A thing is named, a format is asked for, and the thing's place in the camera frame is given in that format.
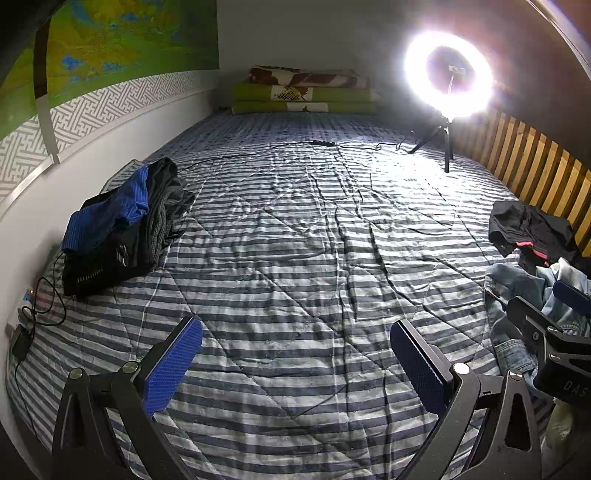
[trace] black jacket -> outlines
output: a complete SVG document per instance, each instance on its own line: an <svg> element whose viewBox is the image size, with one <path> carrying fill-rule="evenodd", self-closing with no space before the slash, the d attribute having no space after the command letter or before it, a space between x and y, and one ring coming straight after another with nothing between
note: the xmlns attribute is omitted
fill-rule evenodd
<svg viewBox="0 0 591 480"><path fill-rule="evenodd" d="M589 276L591 259L582 257L569 221L519 200L493 204L488 239L504 257L519 248L521 265L530 273L563 257Z"/></svg>

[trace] folded blanket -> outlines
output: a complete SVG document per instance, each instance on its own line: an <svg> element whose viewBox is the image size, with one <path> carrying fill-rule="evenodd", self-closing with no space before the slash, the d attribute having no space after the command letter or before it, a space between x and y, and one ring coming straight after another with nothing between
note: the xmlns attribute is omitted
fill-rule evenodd
<svg viewBox="0 0 591 480"><path fill-rule="evenodd" d="M368 103L378 98L379 95L369 89L286 87L256 83L238 83L234 87L234 100Z"/></svg>
<svg viewBox="0 0 591 480"><path fill-rule="evenodd" d="M260 112L375 113L375 105L361 102L234 102L232 105L232 113Z"/></svg>
<svg viewBox="0 0 591 480"><path fill-rule="evenodd" d="M312 73L299 69L256 65L249 73L250 83L291 87L339 87L366 89L369 81L355 73Z"/></svg>

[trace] ring light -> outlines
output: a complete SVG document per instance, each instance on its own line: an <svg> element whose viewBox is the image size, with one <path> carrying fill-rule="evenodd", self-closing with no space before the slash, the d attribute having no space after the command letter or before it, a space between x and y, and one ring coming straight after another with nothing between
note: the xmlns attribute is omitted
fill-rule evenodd
<svg viewBox="0 0 591 480"><path fill-rule="evenodd" d="M443 93L429 81L427 60L439 47L458 51L474 70L471 90L461 93ZM450 122L457 116L470 116L483 110L492 93L492 70L478 49L463 38L449 33L425 32L416 37L408 48L404 62L408 82L415 93Z"/></svg>

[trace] wrinkled fabric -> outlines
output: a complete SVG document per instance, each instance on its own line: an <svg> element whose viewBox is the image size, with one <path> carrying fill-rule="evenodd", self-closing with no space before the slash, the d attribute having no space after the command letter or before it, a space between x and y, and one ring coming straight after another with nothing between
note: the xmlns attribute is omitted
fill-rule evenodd
<svg viewBox="0 0 591 480"><path fill-rule="evenodd" d="M486 314L499 368L503 374L508 370L521 372L531 392L547 400L551 400L551 397L533 386L533 379L538 373L537 356L527 349L521 332L509 321L501 302L495 297L506 303L513 297L521 296L554 320L567 335L589 336L587 319L552 293L557 280L585 294L591 292L591 281L564 258L560 258L550 268L536 267L536 276L529 275L520 267L506 264L493 265L485 276Z"/></svg>

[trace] screw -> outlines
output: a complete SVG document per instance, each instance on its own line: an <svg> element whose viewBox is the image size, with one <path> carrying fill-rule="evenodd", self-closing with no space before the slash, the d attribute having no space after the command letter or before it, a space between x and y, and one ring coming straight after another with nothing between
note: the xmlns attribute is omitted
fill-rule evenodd
<svg viewBox="0 0 591 480"><path fill-rule="evenodd" d="M467 375L468 373L470 373L470 367L461 362L453 364L453 370L458 375Z"/></svg>
<svg viewBox="0 0 591 480"><path fill-rule="evenodd" d="M138 368L139 365L137 364L137 362L127 362L123 366L123 372L126 374L132 374L133 372L137 371Z"/></svg>
<svg viewBox="0 0 591 480"><path fill-rule="evenodd" d="M74 370L72 370L70 372L70 378L72 380L78 380L81 376L82 376L82 369L81 368L75 368Z"/></svg>

